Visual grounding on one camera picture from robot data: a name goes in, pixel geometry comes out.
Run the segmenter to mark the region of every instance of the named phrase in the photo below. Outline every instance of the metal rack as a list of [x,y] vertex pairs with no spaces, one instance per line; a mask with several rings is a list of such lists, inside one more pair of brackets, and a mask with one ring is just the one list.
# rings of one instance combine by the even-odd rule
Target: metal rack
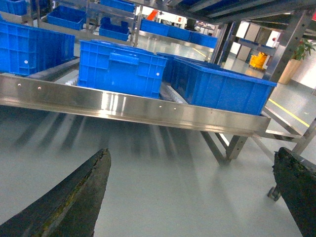
[[[264,75],[264,79],[274,82],[278,81],[301,37],[306,35],[305,32],[312,34],[311,31],[307,31],[306,29],[311,24],[311,18],[316,9],[315,0],[252,0],[222,6],[220,8],[213,7],[211,11],[207,11],[207,8],[216,6],[215,4],[220,1],[202,0],[192,6],[186,6],[181,3],[180,0],[171,0],[168,3],[163,3],[160,0],[128,1],[189,18],[203,20],[213,25],[224,23],[221,27],[218,43],[211,57],[211,62],[217,64],[221,64],[223,61],[228,49],[228,42],[233,32],[236,31],[238,22],[241,20],[254,21],[258,18],[294,11],[287,22],[284,36],[279,47],[274,52],[272,63]],[[79,7],[85,7],[86,11],[89,9],[97,10],[95,9],[95,3],[91,3],[89,0],[60,0],[59,2],[67,4],[79,2]],[[141,14],[138,15],[138,21],[134,28],[135,39],[130,41],[130,43],[134,41],[136,45],[140,19]],[[68,28],[50,25],[45,22],[45,18],[41,20],[38,17],[38,20],[40,27],[70,34],[75,33]],[[97,36],[91,32],[92,30],[93,28],[89,28],[86,31],[76,31],[75,35],[78,39],[91,39],[92,37],[97,39]],[[139,35],[148,36],[147,33],[142,31],[139,32]],[[36,80],[0,75],[0,104],[199,130],[202,131],[209,146],[215,147],[215,149],[212,150],[215,156],[220,159],[228,160],[238,157],[244,143],[250,136],[261,136],[295,142],[297,145],[294,150],[300,154],[316,134],[316,120],[313,121],[304,134],[301,134],[269,108],[264,109],[267,116],[252,116],[171,101],[61,85],[53,82],[56,80],[57,75],[64,74],[67,70],[73,70],[77,63],[78,61],[59,66],[58,69],[51,69],[50,72],[42,72],[43,77],[41,75],[31,76],[31,78],[36,78]],[[289,131],[289,134],[267,131],[271,120],[270,117],[285,127],[286,130]],[[215,132],[217,138],[226,150],[225,155],[219,152],[219,149],[215,146],[208,132]],[[223,133],[232,134],[232,140],[229,142]]]

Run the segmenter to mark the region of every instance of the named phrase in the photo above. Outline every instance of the blue bin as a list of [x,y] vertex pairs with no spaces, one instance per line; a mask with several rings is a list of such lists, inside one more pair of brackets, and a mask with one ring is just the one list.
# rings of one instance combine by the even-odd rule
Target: blue bin
[[112,25],[110,18],[104,17],[101,20],[99,35],[127,41],[129,35],[128,23],[122,21],[121,26]]
[[214,69],[220,69],[221,68],[217,64],[207,63],[207,62],[200,61],[200,60],[197,60],[197,59],[181,57],[181,56],[177,56],[177,55],[173,55],[173,54],[157,53],[157,55],[168,59],[166,67],[164,68],[162,80],[167,82],[167,83],[170,83],[170,84],[174,84],[175,83],[174,82],[174,76],[173,76],[174,58],[180,58],[180,59],[186,60],[188,62],[197,63],[197,64],[200,64],[200,65],[204,65],[205,67],[211,67],[211,68],[214,68]]
[[169,26],[162,23],[143,19],[140,24],[140,30],[161,36],[168,36]]
[[203,46],[206,46],[209,48],[215,48],[217,38],[212,37],[212,36],[203,35],[203,34],[200,34],[197,32],[191,32],[190,42],[196,43],[199,45],[203,45]]
[[135,4],[121,0],[101,0],[100,3],[123,11],[134,12],[135,9]]
[[59,6],[47,15],[49,24],[81,30],[86,21],[86,13],[70,7]]
[[81,41],[78,85],[158,98],[166,61],[139,48]]
[[27,13],[25,0],[0,0],[0,11],[23,16]]
[[74,57],[75,36],[0,21],[0,72],[29,76]]
[[191,32],[178,27],[169,26],[168,36],[178,40],[189,41]]
[[225,69],[174,59],[172,87],[192,105],[260,115],[277,84]]

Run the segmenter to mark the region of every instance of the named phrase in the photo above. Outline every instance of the gray epoxy floor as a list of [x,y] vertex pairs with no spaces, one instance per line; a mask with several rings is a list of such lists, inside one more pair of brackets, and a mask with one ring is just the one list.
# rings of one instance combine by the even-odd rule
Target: gray epoxy floor
[[[315,98],[300,88],[278,86],[272,99],[307,122],[315,117]],[[0,223],[109,148],[112,167],[96,237],[301,236],[284,201],[266,197],[275,185],[273,151],[291,143],[248,139],[237,160],[220,166],[198,131],[5,106],[0,111]],[[306,158],[315,159],[314,147],[315,139]]]

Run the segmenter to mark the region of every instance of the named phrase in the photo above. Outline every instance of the shelf leg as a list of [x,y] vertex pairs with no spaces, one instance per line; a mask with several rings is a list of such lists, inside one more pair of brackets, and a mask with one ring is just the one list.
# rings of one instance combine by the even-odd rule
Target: shelf leg
[[137,47],[138,45],[138,36],[139,36],[140,24],[142,22],[142,14],[143,14],[143,6],[140,6],[140,10],[139,10],[137,22],[136,22],[136,27],[135,27],[136,29],[134,31],[134,34],[135,34],[134,47]]
[[311,123],[310,127],[306,130],[301,140],[296,144],[296,146],[293,149],[293,152],[300,155],[303,150],[308,146],[308,144],[311,142],[311,140],[316,135],[316,118]]
[[234,135],[226,149],[226,158],[228,160],[237,159],[243,145],[247,141],[248,137],[241,137]]

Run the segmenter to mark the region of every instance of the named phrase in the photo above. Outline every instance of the white wall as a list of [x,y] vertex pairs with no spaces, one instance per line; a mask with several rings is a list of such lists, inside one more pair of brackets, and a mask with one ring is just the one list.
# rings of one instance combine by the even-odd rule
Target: white wall
[[[136,8],[136,15],[138,15],[140,11],[140,7],[137,7]],[[149,15],[150,13],[152,13],[153,11],[153,8],[150,8],[150,7],[147,7],[147,6],[144,6],[143,7],[143,15]],[[185,17],[182,17],[182,16],[177,16],[175,14],[171,14],[171,13],[168,13],[168,12],[163,12],[163,15],[159,15],[159,13],[157,14],[157,17],[161,20],[166,20],[166,21],[170,21],[170,22],[174,22],[174,23],[178,23],[178,24],[186,24],[187,23],[187,18]]]
[[312,89],[316,88],[316,52],[312,51],[311,56],[303,60],[301,66],[294,74],[292,80],[297,81]]
[[279,32],[277,31],[272,31],[270,36],[269,36],[269,39],[268,39],[268,42],[266,43],[266,46],[269,46],[269,47],[273,47],[273,44],[275,43],[272,39],[273,38],[278,38],[278,36],[280,35]]
[[[244,36],[245,36],[245,34],[247,32],[248,26],[249,26],[248,22],[244,22],[244,21],[241,22],[241,24],[240,24],[240,26],[238,28],[236,36],[240,37],[240,38],[244,38]],[[233,45],[232,45],[232,48],[231,48],[231,53],[238,54],[239,48],[240,48],[240,44],[234,42]]]

